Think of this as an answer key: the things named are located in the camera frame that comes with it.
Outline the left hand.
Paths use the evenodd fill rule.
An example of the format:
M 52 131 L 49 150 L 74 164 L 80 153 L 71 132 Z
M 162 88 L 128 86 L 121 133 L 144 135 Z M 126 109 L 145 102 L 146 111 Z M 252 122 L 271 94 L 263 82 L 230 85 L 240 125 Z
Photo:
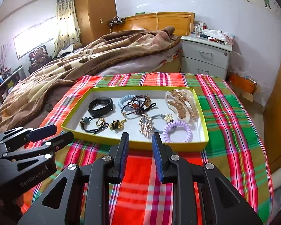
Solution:
M 0 198 L 0 224 L 18 224 L 23 215 L 21 212 L 23 204 L 23 195 L 14 200 L 3 201 Z

